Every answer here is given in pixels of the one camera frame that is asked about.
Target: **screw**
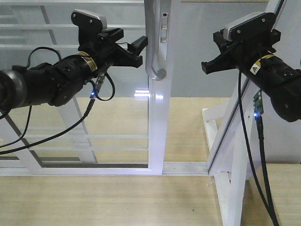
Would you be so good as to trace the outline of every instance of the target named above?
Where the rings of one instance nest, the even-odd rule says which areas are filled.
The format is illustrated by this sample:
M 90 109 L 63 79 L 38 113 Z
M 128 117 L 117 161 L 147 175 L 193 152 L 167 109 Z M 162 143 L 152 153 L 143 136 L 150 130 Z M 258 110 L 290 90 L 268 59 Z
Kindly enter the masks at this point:
M 283 73 L 283 75 L 284 75 L 284 76 L 291 76 L 292 73 L 291 73 L 290 71 L 285 71 L 285 72 Z
M 71 68 L 70 68 L 69 66 L 65 66 L 65 67 L 63 68 L 63 71 L 64 71 L 64 72 L 69 72 L 69 71 L 71 71 Z

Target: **robotic arm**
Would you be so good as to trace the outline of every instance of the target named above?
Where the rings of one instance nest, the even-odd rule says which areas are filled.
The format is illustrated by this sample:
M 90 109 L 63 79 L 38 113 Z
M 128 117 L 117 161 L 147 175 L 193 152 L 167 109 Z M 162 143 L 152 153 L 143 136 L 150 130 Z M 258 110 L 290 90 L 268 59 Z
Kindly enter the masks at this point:
M 140 53 L 147 46 L 147 37 L 128 44 L 125 50 L 116 43 L 123 38 L 123 30 L 107 29 L 105 17 L 75 9 L 71 20 L 79 27 L 79 53 L 54 65 L 42 63 L 30 69 L 14 65 L 12 70 L 0 71 L 0 109 L 42 103 L 61 106 L 87 81 L 103 77 L 109 67 L 142 65 Z
M 253 13 L 213 34 L 221 54 L 202 62 L 206 74 L 240 69 L 271 99 L 276 113 L 288 122 L 301 119 L 301 70 L 275 56 L 272 45 L 281 33 L 272 30 L 273 13 Z

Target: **warning label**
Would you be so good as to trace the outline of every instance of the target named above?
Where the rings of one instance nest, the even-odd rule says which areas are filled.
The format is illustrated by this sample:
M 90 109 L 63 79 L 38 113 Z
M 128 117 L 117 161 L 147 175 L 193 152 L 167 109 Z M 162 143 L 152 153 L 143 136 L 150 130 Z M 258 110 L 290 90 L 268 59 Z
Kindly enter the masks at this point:
M 268 54 L 268 55 L 265 55 L 263 56 L 262 58 L 258 59 L 254 64 L 253 66 L 251 67 L 250 69 L 250 72 L 252 74 L 257 74 L 257 72 L 261 69 L 261 63 L 260 63 L 260 60 L 261 59 L 268 59 L 268 58 L 271 58 L 273 57 L 274 55 L 273 54 Z
M 77 53 L 77 55 L 88 56 L 89 54 L 84 51 L 80 51 Z M 91 58 L 91 57 L 82 57 L 82 58 L 89 65 L 91 72 L 94 72 L 97 70 L 97 65 L 96 65 L 95 61 L 93 60 L 93 58 Z

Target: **black cable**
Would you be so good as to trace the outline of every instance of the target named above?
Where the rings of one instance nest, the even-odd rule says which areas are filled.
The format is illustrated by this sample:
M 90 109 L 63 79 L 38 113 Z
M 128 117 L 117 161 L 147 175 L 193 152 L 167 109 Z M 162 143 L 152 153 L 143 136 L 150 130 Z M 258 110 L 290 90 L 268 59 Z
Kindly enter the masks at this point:
M 264 180 L 264 185 L 265 185 L 265 189 L 266 189 L 268 205 L 269 205 L 270 209 L 272 210 L 272 214 L 273 214 L 272 220 L 274 223 L 277 221 L 277 216 L 275 213 L 272 194 L 271 194 L 271 190 L 270 190 L 270 186 L 269 186 L 268 170 L 267 170 L 267 164 L 266 164 L 266 160 L 265 160 L 262 116 L 259 114 L 258 116 L 255 117 L 255 120 L 256 120 L 256 126 L 257 126 L 257 131 L 258 131 L 258 138 L 259 138 L 259 150 L 260 150 L 260 157 L 261 157 L 263 180 Z
M 26 68 L 29 68 L 30 65 L 31 65 L 31 56 L 32 56 L 32 54 L 33 54 L 35 51 L 39 50 L 39 49 L 46 49 L 46 50 L 53 51 L 53 52 L 55 52 L 55 53 L 57 54 L 58 59 L 59 59 L 59 60 L 62 60 L 61 54 L 60 54 L 57 50 L 55 50 L 54 48 L 41 46 L 41 47 L 35 48 L 35 49 L 29 54 L 28 60 L 27 60 L 27 66 L 26 66 Z
M 19 142 L 20 140 L 23 139 L 23 137 L 25 136 L 25 134 L 27 132 L 27 129 L 28 129 L 28 125 L 29 125 L 29 120 L 30 120 L 31 113 L 32 113 L 32 106 L 30 106 L 29 110 L 28 110 L 27 121 L 26 121 L 26 125 L 25 125 L 25 129 L 23 131 L 23 134 L 17 140 L 15 140 L 13 142 L 10 142 L 8 144 L 5 144 L 5 145 L 1 145 L 0 148 L 6 147 L 6 146 L 9 146 L 9 145 L 13 145 L 13 144 L 15 144 L 15 143 L 17 143 L 17 142 Z
M 32 144 L 29 144 L 29 145 L 24 145 L 22 147 L 18 147 L 18 148 L 14 148 L 14 149 L 10 149 L 10 150 L 6 150 L 6 151 L 2 151 L 0 152 L 0 154 L 9 154 L 9 153 L 13 153 L 13 152 L 17 152 L 17 151 L 20 151 L 22 149 L 26 149 L 26 148 L 30 148 L 30 147 L 33 147 L 33 146 L 36 146 L 36 145 L 40 145 L 42 143 L 45 143 L 49 140 L 53 140 L 55 138 L 58 138 L 62 135 L 64 135 L 65 133 L 69 132 L 70 130 L 72 130 L 73 128 L 77 127 L 80 123 L 82 123 L 84 121 L 84 119 L 89 115 L 92 107 L 93 107 L 93 104 L 95 102 L 95 99 L 91 99 L 88 106 L 87 106 L 87 109 L 86 109 L 86 112 L 84 113 L 84 115 L 76 122 L 74 123 L 72 126 L 70 126 L 69 128 L 65 129 L 64 131 L 58 133 L 58 134 L 55 134 L 51 137 L 48 137 L 48 138 L 45 138 L 43 140 L 40 140 L 40 141 L 37 141 L 37 142 L 34 142 Z
M 10 110 L 11 110 L 11 109 L 6 110 L 6 111 L 0 116 L 0 120 L 1 120 L 1 119 L 4 119 L 4 118 L 8 115 L 8 113 L 10 112 Z
M 116 89 L 115 89 L 115 84 L 114 84 L 112 78 L 110 77 L 110 75 L 109 75 L 107 72 L 106 72 L 104 75 L 108 78 L 108 80 L 109 80 L 109 82 L 110 82 L 110 84 L 111 84 L 111 86 L 112 86 L 112 95 L 111 95 L 111 97 L 108 98 L 108 99 L 102 99 L 102 98 L 100 98 L 100 97 L 98 96 L 98 92 L 96 91 L 96 85 L 95 85 L 95 82 L 94 82 L 94 81 L 90 80 L 90 81 L 88 81 L 88 82 L 90 82 L 90 83 L 92 84 L 92 86 L 93 86 L 93 91 L 94 91 L 94 94 L 95 94 L 95 97 L 96 97 L 98 100 L 101 100 L 101 101 L 109 101 L 109 100 L 112 100 L 113 97 L 115 96 L 115 90 L 116 90 Z
M 273 215 L 272 210 L 270 209 L 270 206 L 268 205 L 268 203 L 267 203 L 267 201 L 266 201 L 266 199 L 264 197 L 264 194 L 262 192 L 262 189 L 261 189 L 261 186 L 260 186 L 257 174 L 256 174 L 254 163 L 253 163 L 253 158 L 252 158 L 252 153 L 251 153 L 249 138 L 248 138 L 248 134 L 247 134 L 247 131 L 246 131 L 246 123 L 245 123 L 245 119 L 244 119 L 244 111 L 243 111 L 243 106 L 242 106 L 241 74 L 242 74 L 241 69 L 239 69 L 239 74 L 238 74 L 238 104 L 239 104 L 239 111 L 240 111 L 240 118 L 241 118 L 241 122 L 242 122 L 243 132 L 244 132 L 244 136 L 245 136 L 245 140 L 246 140 L 246 147 L 247 147 L 249 162 L 250 162 L 252 174 L 253 174 L 253 177 L 254 177 L 254 180 L 255 180 L 258 192 L 259 192 L 260 197 L 262 199 L 262 202 L 263 202 L 263 204 L 264 204 L 264 206 L 265 206 L 265 208 L 266 208 L 266 210 L 267 210 L 270 218 L 273 220 L 274 219 L 274 215 Z M 274 222 L 273 221 L 273 223 L 274 223 L 275 226 L 279 226 L 278 222 Z

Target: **wooden surface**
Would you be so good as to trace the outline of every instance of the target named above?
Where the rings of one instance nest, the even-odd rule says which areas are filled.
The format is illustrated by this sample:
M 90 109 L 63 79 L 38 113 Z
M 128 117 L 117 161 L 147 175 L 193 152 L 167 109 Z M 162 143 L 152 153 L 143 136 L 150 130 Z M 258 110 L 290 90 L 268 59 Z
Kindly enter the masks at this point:
M 301 225 L 301 165 L 268 164 L 269 183 L 281 226 Z M 262 170 L 257 170 L 262 189 Z M 254 179 L 246 183 L 242 226 L 273 226 L 259 196 Z
M 268 164 L 269 182 L 282 226 L 301 225 L 301 165 Z
M 170 102 L 168 130 L 166 138 L 165 161 L 206 161 L 208 146 L 202 119 L 202 109 L 209 108 L 228 98 L 215 97 L 172 97 Z M 86 98 L 78 99 L 82 112 L 87 105 Z M 17 126 L 23 128 L 26 122 L 27 108 L 17 108 L 11 117 Z M 147 134 L 147 101 L 135 98 L 114 98 L 108 103 L 96 102 L 91 114 L 85 119 L 90 134 Z M 57 108 L 45 105 L 35 106 L 28 134 L 55 134 L 63 128 L 62 117 Z M 29 143 L 40 138 L 30 138 Z M 147 147 L 147 139 L 91 139 L 94 146 L 102 147 Z M 42 147 L 74 146 L 70 138 L 46 142 Z M 76 151 L 37 151 L 40 157 L 78 157 Z M 141 162 L 147 160 L 144 151 L 103 151 L 96 153 L 100 162 Z
M 202 109 L 229 98 L 173 97 L 170 100 L 165 161 L 206 161 L 208 145 Z
M 1 226 L 221 226 L 209 177 L 1 177 Z

